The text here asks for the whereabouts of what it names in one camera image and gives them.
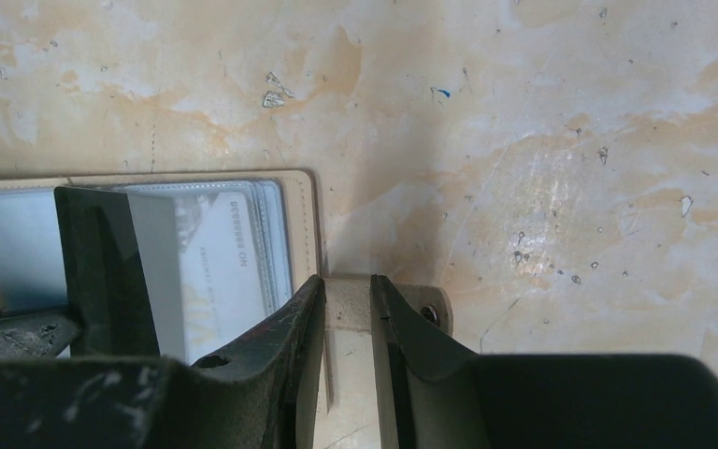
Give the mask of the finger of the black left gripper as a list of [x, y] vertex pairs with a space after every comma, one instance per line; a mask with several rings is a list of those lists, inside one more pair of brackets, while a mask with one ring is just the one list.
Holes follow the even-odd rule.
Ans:
[[55, 357], [80, 334], [65, 311], [0, 314], [0, 358]]

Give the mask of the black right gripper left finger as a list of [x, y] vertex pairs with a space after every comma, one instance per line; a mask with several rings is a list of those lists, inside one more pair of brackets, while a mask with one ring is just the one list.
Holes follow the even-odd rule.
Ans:
[[0, 360], [0, 448], [310, 448], [325, 285], [191, 366], [168, 357]]

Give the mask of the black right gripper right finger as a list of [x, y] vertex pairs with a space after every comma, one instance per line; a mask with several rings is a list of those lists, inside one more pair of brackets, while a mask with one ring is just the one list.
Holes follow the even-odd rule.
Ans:
[[718, 378], [684, 355], [480, 355], [370, 279], [385, 448], [718, 448]]

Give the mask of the white VIP card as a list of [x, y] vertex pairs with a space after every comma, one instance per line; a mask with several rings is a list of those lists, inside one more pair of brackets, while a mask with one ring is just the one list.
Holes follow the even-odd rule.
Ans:
[[189, 363], [266, 317], [261, 270], [247, 197], [240, 192], [175, 200]]

